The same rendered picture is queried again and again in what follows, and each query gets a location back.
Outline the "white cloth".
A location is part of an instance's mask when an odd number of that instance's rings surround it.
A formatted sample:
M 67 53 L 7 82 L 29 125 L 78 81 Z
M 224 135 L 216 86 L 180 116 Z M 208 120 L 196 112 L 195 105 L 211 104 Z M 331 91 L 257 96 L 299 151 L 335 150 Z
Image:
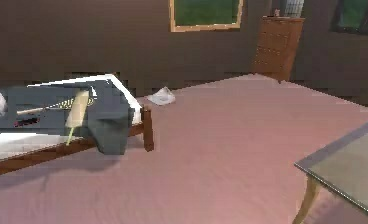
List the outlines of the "white cloth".
M 173 103 L 176 97 L 168 87 L 163 87 L 156 93 L 149 95 L 147 99 L 156 105 L 163 106 Z

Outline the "wooden bed with white mattress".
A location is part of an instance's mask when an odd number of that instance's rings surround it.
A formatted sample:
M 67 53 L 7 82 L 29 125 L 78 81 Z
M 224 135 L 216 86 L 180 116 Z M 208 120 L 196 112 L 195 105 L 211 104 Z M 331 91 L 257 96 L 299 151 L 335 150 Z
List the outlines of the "wooden bed with white mattress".
M 141 134 L 143 136 L 144 148 L 147 151 L 152 151 L 154 149 L 154 140 L 151 109 L 140 104 L 115 75 L 104 74 L 79 77 L 32 84 L 24 87 L 99 80 L 112 82 L 122 93 L 124 93 L 130 107 L 134 110 L 133 121 L 129 129 L 128 138 Z M 69 134 L 68 128 L 65 136 L 35 133 L 21 133 L 19 135 L 14 133 L 1 133 L 0 175 L 81 152 L 89 148 L 98 149 L 93 138 L 77 137 L 75 135 L 77 128 L 73 132 L 69 145 L 66 145 Z

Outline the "dark grey blanket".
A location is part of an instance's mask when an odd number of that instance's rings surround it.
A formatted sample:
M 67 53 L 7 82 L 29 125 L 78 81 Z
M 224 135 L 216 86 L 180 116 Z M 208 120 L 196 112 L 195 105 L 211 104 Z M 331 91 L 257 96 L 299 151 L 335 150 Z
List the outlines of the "dark grey blanket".
M 40 86 L 14 86 L 1 90 L 7 102 L 7 112 L 0 117 L 0 134 L 35 133 L 65 136 L 66 110 L 46 110 L 35 114 L 18 115 L 26 109 L 50 106 L 72 99 L 80 91 L 88 91 L 95 103 L 87 108 L 83 123 L 76 136 L 94 139 L 98 150 L 107 155 L 122 155 L 133 121 L 134 110 L 122 93 L 110 81 L 87 81 Z M 38 116 L 36 124 L 15 127 L 19 117 Z

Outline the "light wood framed window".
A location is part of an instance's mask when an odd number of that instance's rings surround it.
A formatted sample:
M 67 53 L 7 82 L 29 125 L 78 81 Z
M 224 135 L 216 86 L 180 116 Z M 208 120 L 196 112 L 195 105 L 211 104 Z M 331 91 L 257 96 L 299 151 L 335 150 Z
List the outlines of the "light wood framed window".
M 239 29 L 244 0 L 169 0 L 171 32 Z

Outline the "wooden baseball bat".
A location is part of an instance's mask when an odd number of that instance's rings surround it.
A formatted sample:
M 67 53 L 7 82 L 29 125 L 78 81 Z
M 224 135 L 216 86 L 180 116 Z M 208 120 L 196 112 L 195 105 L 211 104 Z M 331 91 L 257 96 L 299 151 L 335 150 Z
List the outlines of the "wooden baseball bat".
M 80 91 L 72 104 L 65 126 L 69 129 L 68 139 L 66 145 L 69 145 L 72 139 L 74 130 L 80 127 L 83 123 L 86 108 L 89 100 L 88 91 Z

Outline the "brown wooden chest of drawers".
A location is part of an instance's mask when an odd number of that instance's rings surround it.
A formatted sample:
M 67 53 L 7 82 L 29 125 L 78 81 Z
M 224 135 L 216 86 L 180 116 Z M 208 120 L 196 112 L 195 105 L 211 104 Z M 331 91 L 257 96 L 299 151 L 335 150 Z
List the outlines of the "brown wooden chest of drawers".
M 263 16 L 251 71 L 278 82 L 288 81 L 303 24 L 304 18 Z

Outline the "grey mesh bin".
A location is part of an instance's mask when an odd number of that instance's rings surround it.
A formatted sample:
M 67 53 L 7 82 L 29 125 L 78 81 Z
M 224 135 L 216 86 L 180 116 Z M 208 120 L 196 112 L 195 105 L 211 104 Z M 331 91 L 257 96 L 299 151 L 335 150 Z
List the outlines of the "grey mesh bin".
M 284 16 L 300 18 L 302 16 L 304 0 L 285 0 Z

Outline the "black and red flat object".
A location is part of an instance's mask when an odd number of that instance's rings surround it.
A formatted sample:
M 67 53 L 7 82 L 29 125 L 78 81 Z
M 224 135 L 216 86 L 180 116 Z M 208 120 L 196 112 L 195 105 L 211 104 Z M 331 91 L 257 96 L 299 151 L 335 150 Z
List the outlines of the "black and red flat object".
M 30 117 L 19 117 L 14 122 L 15 127 L 24 127 L 36 124 L 40 121 L 38 116 L 30 116 Z

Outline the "glass top wooden table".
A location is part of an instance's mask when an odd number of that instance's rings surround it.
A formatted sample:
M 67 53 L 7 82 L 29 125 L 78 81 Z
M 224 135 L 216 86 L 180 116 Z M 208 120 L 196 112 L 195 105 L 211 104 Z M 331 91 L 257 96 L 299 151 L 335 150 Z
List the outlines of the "glass top wooden table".
M 368 122 L 294 163 L 307 182 L 292 224 L 304 224 L 320 188 L 368 216 Z

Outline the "dark framed window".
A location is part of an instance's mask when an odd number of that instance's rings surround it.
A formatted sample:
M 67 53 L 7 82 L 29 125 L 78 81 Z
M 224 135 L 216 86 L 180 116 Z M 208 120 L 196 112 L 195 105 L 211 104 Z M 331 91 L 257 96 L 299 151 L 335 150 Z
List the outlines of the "dark framed window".
M 330 30 L 368 35 L 368 0 L 338 0 Z

